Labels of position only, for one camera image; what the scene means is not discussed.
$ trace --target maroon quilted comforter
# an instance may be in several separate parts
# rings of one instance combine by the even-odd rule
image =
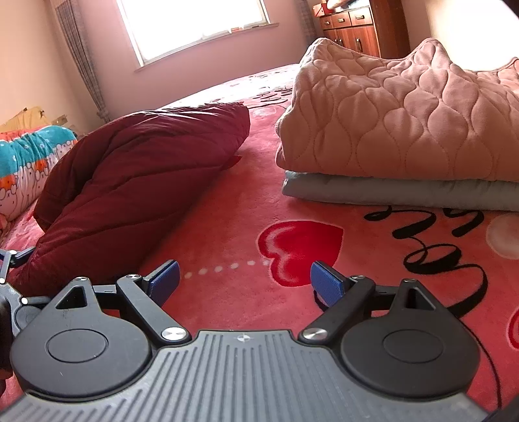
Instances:
[[[34,211],[45,234],[10,282],[52,295],[78,275],[138,271],[249,129],[247,108],[229,103],[140,112],[89,134],[52,170]]]

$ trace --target wooden cabinet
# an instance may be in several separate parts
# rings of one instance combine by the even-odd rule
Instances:
[[[357,43],[355,38],[354,28],[338,29],[337,35],[339,38],[339,45],[349,48],[350,50],[357,50]]]
[[[363,54],[401,59],[411,52],[401,0],[370,0],[319,20],[325,37]]]
[[[380,57],[378,53],[377,34],[375,33],[373,25],[368,27],[354,27],[352,30],[359,53]]]

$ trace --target gray folded blanket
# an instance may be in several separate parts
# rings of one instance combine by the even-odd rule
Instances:
[[[356,205],[519,211],[519,183],[486,180],[395,180],[286,172],[283,194]]]

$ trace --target plaid curtain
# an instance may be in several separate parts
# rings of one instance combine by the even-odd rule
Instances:
[[[105,123],[108,123],[110,116],[95,74],[92,57],[88,51],[85,27],[81,18],[78,0],[65,0],[62,2],[56,7],[56,15],[77,69],[99,110],[97,114]]]
[[[313,24],[313,13],[308,5],[307,0],[295,0],[299,15],[301,16],[301,23],[303,24],[303,31],[306,36],[308,45],[312,44],[317,38],[317,30]]]

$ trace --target quilted stitching pattern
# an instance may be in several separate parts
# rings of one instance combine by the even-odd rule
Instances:
[[[432,38],[401,60],[321,38],[276,125],[276,162],[332,175],[519,181],[518,72],[517,58],[463,70]]]

